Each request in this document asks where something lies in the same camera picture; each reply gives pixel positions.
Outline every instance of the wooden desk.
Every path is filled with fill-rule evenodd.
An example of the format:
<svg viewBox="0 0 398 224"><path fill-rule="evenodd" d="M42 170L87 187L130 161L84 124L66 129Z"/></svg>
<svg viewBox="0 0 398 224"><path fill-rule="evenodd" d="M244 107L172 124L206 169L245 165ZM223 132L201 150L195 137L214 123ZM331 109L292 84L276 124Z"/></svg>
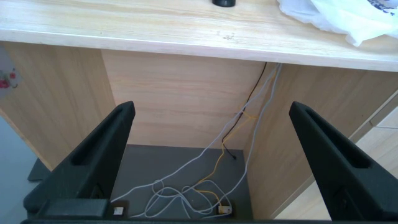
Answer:
<svg viewBox="0 0 398 224"><path fill-rule="evenodd" d="M271 62L285 63L249 163L255 218L276 217L313 182L288 117L292 101L357 141L398 89L396 39L356 48L284 16L276 1L2 0L0 8L0 40L23 78L0 99L1 114L50 169L127 100L137 110L130 144L205 147L264 62L266 74ZM228 146L247 152L252 125Z"/></svg>

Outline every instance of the white cable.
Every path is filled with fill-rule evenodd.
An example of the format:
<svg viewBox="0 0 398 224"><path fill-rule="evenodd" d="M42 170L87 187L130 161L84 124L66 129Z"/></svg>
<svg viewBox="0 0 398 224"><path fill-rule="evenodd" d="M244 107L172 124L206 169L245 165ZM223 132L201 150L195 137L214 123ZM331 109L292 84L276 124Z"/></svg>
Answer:
<svg viewBox="0 0 398 224"><path fill-rule="evenodd" d="M271 75L274 73L274 71L275 71L276 68L277 68L277 66L271 71ZM221 132L218 134L218 136L217 136L217 137L216 137L216 138L215 138L215 139L214 139L214 140L213 140L213 141L200 153L200 154L199 154L199 156L196 156L195 158L191 159L190 161L188 161L187 163L185 163L183 166L181 166L180 168L178 168L176 171L174 171L173 173L171 173L171 174L169 174L169 175L167 175L167 176L161 178L160 180L165 180L165 179L167 179L167 178L173 176L173 175L176 174L178 171L182 170L184 167L186 167L187 165L189 165L191 162L193 162L193 161L199 159L199 157L201 157L201 156L205 153L205 151L206 151L211 145L213 145L214 142L217 141L217 139L220 138L220 136L221 136L222 133L224 132L225 128L226 128L232 121L234 121L234 120L239 116L240 113L242 113L243 109L244 109L245 107L247 107L247 105L249 105L253 100L255 100L255 99L262 93L262 91L263 91L264 88L266 87L266 85L267 85L269 79L271 78L271 75L268 76L267 80L266 80L266 81L264 82L264 84L262 85L262 87L261 87L259 93L258 93L256 96L254 96L253 98L251 98L251 100L249 100L249 101L239 110L239 112L236 113L236 115L235 115L231 120L229 120L229 121L225 124L224 128L221 130ZM119 200L119 199L125 197L126 195L128 195L129 193L131 193L133 190L140 189L140 188L143 188L143 187L149 187L149 186L151 186L151 185L153 185L153 184L156 184L156 182L153 182L153 183L151 183L151 184L145 184L145 185L133 187L133 188L132 188L131 190L129 190L127 193L125 193L125 194L123 194L122 196L119 196L119 197L113 199L111 202L115 202L115 201L117 201L117 200Z"/></svg>
<svg viewBox="0 0 398 224"><path fill-rule="evenodd" d="M196 160L196 159L198 159L200 156L202 156L203 153L204 153L204 152L205 152L205 151L206 151L206 150L207 150L207 149L208 149L220 136L221 136L221 134L223 133L223 131L225 130L225 128L227 127L227 125L229 125L229 123L232 122L232 121L242 112L242 110L243 110L245 107L247 107L248 104L250 104L254 99L256 99L256 98L262 93L262 91L264 90L264 87L266 86L267 82L270 80L270 78L271 78L272 74L274 73L275 69L277 69L277 74L276 74L276 76L275 76L275 81L274 81L274 84L273 84L273 86L272 86L271 97L269 98L269 100L267 101L267 103L264 105L264 107L263 107L262 110L261 110L259 119L258 119L258 121L257 121L257 123L256 123L256 127L254 128L253 137L252 137L252 144L251 144L251 148L250 148L250 151L249 151L248 159L247 159L247 161L246 161L245 170L244 170L244 173L243 173L242 177L241 177L240 180L236 183L236 185L235 185L229 192L227 192L226 194L218 187L218 185L217 185L216 183L214 183L214 182L211 181L211 180L205 180L205 181L200 182L200 183L197 183L197 184L195 184L195 185L193 185L193 186L191 186L191 187L185 186L185 187L183 187L183 189L182 189L181 192L178 191L177 189L172 188L172 187L164 187L164 183L163 183L163 180L164 180L164 179L166 179L166 178L168 178L168 177L170 177L170 176L176 174L178 171L180 171L181 169L183 169L185 166L189 165L189 163L193 162L194 160ZM148 201L148 203L147 203L147 205L146 205L145 211L142 212L142 213L140 213L140 214L138 214L138 215L133 215L133 216L131 216L131 217L138 217L138 216L141 216L141 215L145 215L145 217L147 217L147 218L156 217L156 216L160 215L163 211L165 211L165 210L171 205L171 203L172 203L174 200L176 200L177 198L181 198L181 202L182 202L182 205L183 205L183 209L185 210L185 213L187 214L187 217L188 217L188 218L190 218L190 216L189 216L189 214L188 214L188 212L187 212L187 209L186 209L185 205L188 205L188 207L191 208L191 210L192 210L193 212L195 212L195 213L201 213L201 214L203 214L203 215L207 215L207 214L211 213L212 209L215 208L215 207L222 201L223 198L226 198L227 201L228 201L228 203L229 203L229 206L231 206L231 202L229 201L229 198L228 198L227 195L229 195L230 193L232 193L232 192L238 187L238 185L242 182L242 180L244 179L244 177L245 177L246 174L247 174L247 171L248 171L248 164L249 164L249 160L250 160L250 157L251 157L252 150L253 150L253 148L254 148L254 142L255 142L255 140L256 140L257 130L258 130L259 124L260 124L260 122L261 122L262 116L263 116L263 114L264 114L264 112L265 112L265 109L267 108L268 104L272 101L272 99L273 99L273 97L274 97L275 86L276 86L277 79L278 79L278 77L279 77L279 73L280 73L281 70L282 70L282 65L281 65L281 64L278 64L278 65L272 70L271 74L267 77L267 80L264 82L264 84L263 84L262 88L260 89L259 93L258 93L256 96L254 96L251 100L249 100L249 101L241 108L241 110L236 114L236 116L235 116L233 119L231 119L230 121L228 121L228 122L226 123L226 125L224 126L224 128L222 129L222 131L219 133L219 135L213 140L213 142L210 143L210 145L209 145L208 147L206 147L206 148L202 151L202 153L201 153L199 156L196 156L195 158L193 158L192 160L188 161L186 164L184 164L183 166L181 166L179 169L177 169L175 172L173 172L173 173L171 173L171 174L169 174L169 175L163 177L162 179L156 180L155 182L153 182L153 183L151 183L151 184L146 184L146 185L141 185L141 186L134 187L134 188L132 188L130 191L128 191L126 194L124 194L124 195L122 195L122 196L120 196L120 197L118 197L118 198L116 198L116 199L113 199L112 202L114 202L115 200L118 200L118 199L120 199L120 198L126 196L127 194L131 193L131 192L132 192L133 190L135 190L135 189L139 189L139 188L143 188L143 187L152 186L152 191L154 192L154 195L153 195L153 196L150 198L150 200ZM155 192L155 191L154 191L154 184L156 184L156 183L158 183L158 182L161 182L161 183L162 183L162 188L161 188L159 191ZM211 202L207 199L207 197L205 197L202 193L198 192L200 195L202 195L202 196L207 200L207 202L210 204L211 207L206 208L206 209L204 209L204 210L197 210L197 209L195 209L195 208L192 207L192 205L190 204L190 202L188 201L188 199L184 196L184 193L188 192L189 190L194 190L194 188L195 188L197 185L202 184L202 183L204 183L204 182L211 182L211 183L213 183L213 184L218 188L218 190L220 190L220 191L223 193L223 196L220 198L220 201L218 201L217 203L215 203L214 205L211 206ZM164 191L165 189L173 190L174 192L176 192L176 194L174 194L174 195L162 195L162 193L163 193L163 191ZM158 199L161 198L161 197L162 197L162 198L172 198L172 200L171 200L161 211L157 212L155 215L150 215L150 216L148 216L147 212L152 208L152 206L153 206L153 205L158 201ZM220 217L220 216L225 216L225 215L228 215L228 214L212 215L212 216L207 216L207 217L203 217L203 218L214 218L214 217Z"/></svg>
<svg viewBox="0 0 398 224"><path fill-rule="evenodd" d="M229 195L230 193L232 193L232 192L238 187L238 185L242 182L242 180L244 179L244 177L246 176L246 174L247 174L247 172L248 172L248 164L249 164L249 160L250 160L250 157L251 157L251 153L252 153L253 148L254 148L254 142L256 141L257 130L258 130L259 124L261 123L261 118L262 118L262 116L264 115L264 112L265 112L266 108L268 107L268 104L272 101L272 99L273 99L273 97L274 97L275 86L276 86L276 83L277 83L277 80L278 80L278 77L279 77L279 73L280 73L280 71L282 70L282 65L277 66L277 68L278 68L278 71L277 71L277 74L276 74L276 76L275 76L274 84L273 84L273 86L272 86L271 97L268 99L267 103L266 103L266 104L264 105L264 107L262 108L261 113L260 113L260 116L259 116L259 119L258 119L258 121L257 121L257 123L256 123L256 127L254 128L254 131L253 131L252 143L251 143L250 151L249 151L249 154L248 154L248 159L246 160L246 165L245 165L245 168L244 168L244 173L243 173L242 177L240 178L240 180L238 181L238 183L236 183L236 185L235 185L229 192L227 192L226 194L223 194L223 196L220 198L220 201L222 201L223 198L227 198L227 195ZM192 189L192 188L196 187L198 184L193 185L193 186L190 187L189 189ZM187 199L185 199L185 201L186 201L186 203L188 203L188 206L189 206L194 212L204 212L204 211L206 211L206 210L213 209L213 208L215 208L215 207L217 206L217 203L216 203L216 204L214 204L213 206L211 206L210 208L206 208L206 209L204 209L204 210L195 210L192 206L190 206L190 204L189 204L189 202L188 202Z"/></svg>
<svg viewBox="0 0 398 224"><path fill-rule="evenodd" d="M157 201L157 199L159 199L160 197L162 197L162 198L173 198L173 199L172 199L161 211L159 211L159 212L156 213L155 215L151 215L151 216L147 216L147 215L146 215L147 218L153 218L153 217L156 217L157 215L160 215L160 214L161 214L164 210L166 210L166 209L171 205L171 203L172 203L175 199L177 199L177 198L181 198L181 199L183 200L183 202L185 202L185 204L188 205L189 208L191 208L191 210L192 210L193 212L200 213L200 214L202 214L202 215L208 215L208 214L210 214L210 213L212 212L212 209L213 209L216 205L219 204L219 202L217 202L213 207L206 208L206 209L203 209L203 210L197 210L197 209L195 209L195 208L192 207L191 203L190 203L190 202L188 201L188 199L184 196L184 194L187 193L188 191L190 191L190 190L195 190L195 187L197 187L197 186L200 185L200 184L206 183L206 182L210 182L210 183L214 184L214 185L216 186L216 188L222 193L222 195L225 195L225 193L220 189L220 187L219 187L216 183L214 183L212 180L204 180L203 182L197 183L197 184L195 184L195 185L193 185L193 186L191 186L191 187L185 186L185 187L183 187L182 192L180 192L180 191L178 191L178 190L176 190L175 188L172 188L172 187L163 187L163 188L160 189L159 191L154 192L154 195L149 199L149 201L148 201L148 203L147 203L147 206L146 206L146 209L145 209L144 212L142 212L142 213L140 213L140 214L138 214L138 215L130 216L130 217L133 218L133 217L139 217L139 216L141 216L141 215L146 215L146 213L148 212L148 210L153 206L154 203L151 203L151 202L152 202L152 200L153 200L156 196L158 196L158 198L156 198L155 201ZM173 190L173 191L176 192L177 194L175 194L175 195L161 195L161 193L162 193L164 190L166 190L166 189ZM195 191L195 192L198 193L198 194L200 194L202 197L204 197L204 198L207 200L207 202L209 203L209 205L211 206L211 202L210 202L201 192L197 192L197 191ZM225 195L225 197L226 197L226 199L227 199L227 201L228 201L229 206L231 206L231 202L229 201L229 198L228 198L226 195Z"/></svg>

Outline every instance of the white plastic bag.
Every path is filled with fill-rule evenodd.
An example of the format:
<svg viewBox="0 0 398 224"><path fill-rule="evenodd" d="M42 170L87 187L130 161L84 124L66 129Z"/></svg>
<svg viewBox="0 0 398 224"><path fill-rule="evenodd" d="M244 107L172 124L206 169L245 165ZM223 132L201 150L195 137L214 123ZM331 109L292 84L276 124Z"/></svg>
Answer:
<svg viewBox="0 0 398 224"><path fill-rule="evenodd" d="M390 35L398 38L398 0L278 0L280 10L304 23L338 34L354 46Z"/></svg>

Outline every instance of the black object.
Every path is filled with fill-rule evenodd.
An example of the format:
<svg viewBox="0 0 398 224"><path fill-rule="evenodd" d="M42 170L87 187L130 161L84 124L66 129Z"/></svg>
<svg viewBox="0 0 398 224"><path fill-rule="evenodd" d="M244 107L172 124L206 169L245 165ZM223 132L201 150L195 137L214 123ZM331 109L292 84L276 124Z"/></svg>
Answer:
<svg viewBox="0 0 398 224"><path fill-rule="evenodd" d="M121 104L112 111L50 176L25 198L24 206L30 216L22 223L203 223L120 220L112 216L109 197L134 115L132 102ZM333 222L354 220L356 222L349 223L355 224L364 220L398 220L397 179L311 108L294 102L289 115ZM330 222L265 220L234 223Z"/></svg>
<svg viewBox="0 0 398 224"><path fill-rule="evenodd" d="M46 179L51 174L51 171L47 169L47 167L43 164L40 159L36 159L35 164L33 165L32 170L30 171L27 180L31 182L41 181Z"/></svg>
<svg viewBox="0 0 398 224"><path fill-rule="evenodd" d="M89 216L98 216L98 212L88 210L89 207L99 209L97 206L102 206L101 210L106 212L135 114L131 101L117 106L26 196L24 207L28 217L42 217L48 213L56 216L55 211L66 217L80 216L84 211ZM102 200L85 202L90 206L79 207L76 206L82 202L79 198Z"/></svg>
<svg viewBox="0 0 398 224"><path fill-rule="evenodd" d="M398 221L398 180L311 108L289 112L332 220Z"/></svg>
<svg viewBox="0 0 398 224"><path fill-rule="evenodd" d="M213 4L221 7L233 7L235 3L236 0L213 0Z"/></svg>

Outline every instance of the black cable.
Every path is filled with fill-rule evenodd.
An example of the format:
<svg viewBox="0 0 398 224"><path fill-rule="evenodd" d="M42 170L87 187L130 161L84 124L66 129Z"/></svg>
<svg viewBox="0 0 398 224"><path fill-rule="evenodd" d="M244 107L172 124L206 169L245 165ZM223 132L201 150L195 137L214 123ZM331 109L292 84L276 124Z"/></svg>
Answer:
<svg viewBox="0 0 398 224"><path fill-rule="evenodd" d="M246 100L246 103L249 102L251 95L253 94L254 90L255 90L256 87L258 86L258 84L259 84L259 82L260 82L260 79L261 79L262 75L264 74L264 71L266 70L266 66L267 66L267 62L264 64L264 68L262 69L262 72L261 72L261 74L260 74L260 77L259 77L259 79L257 80L256 84L254 85L254 88L251 90L251 93L250 93L248 99ZM234 125L233 125L233 126L231 127L231 129L229 129L229 131L224 135L223 139L221 140L221 143L224 142L224 138L232 131L232 129L235 128L236 124L237 124L238 121L241 119L242 115L243 115L243 112L241 112L241 113L239 114L239 116L238 116L237 120L235 121ZM224 148L226 149L226 151L232 156L232 158L236 159L236 156L234 156L234 155L227 149L227 147L224 145L224 143L222 143L222 145L224 146Z"/></svg>

